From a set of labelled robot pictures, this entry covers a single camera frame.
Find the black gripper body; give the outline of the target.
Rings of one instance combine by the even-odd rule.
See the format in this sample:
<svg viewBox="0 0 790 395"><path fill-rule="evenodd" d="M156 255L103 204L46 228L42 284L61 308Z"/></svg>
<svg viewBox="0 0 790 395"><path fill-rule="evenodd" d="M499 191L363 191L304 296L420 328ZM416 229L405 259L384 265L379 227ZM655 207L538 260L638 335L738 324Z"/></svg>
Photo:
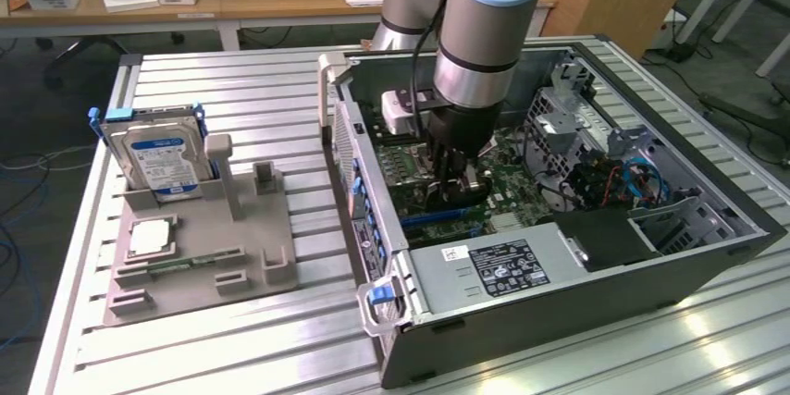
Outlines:
<svg viewBox="0 0 790 395"><path fill-rule="evenodd" d="M448 153L476 158L492 136L500 112L500 104L484 108L459 105L435 108L427 124L432 149L441 148Z"/></svg>

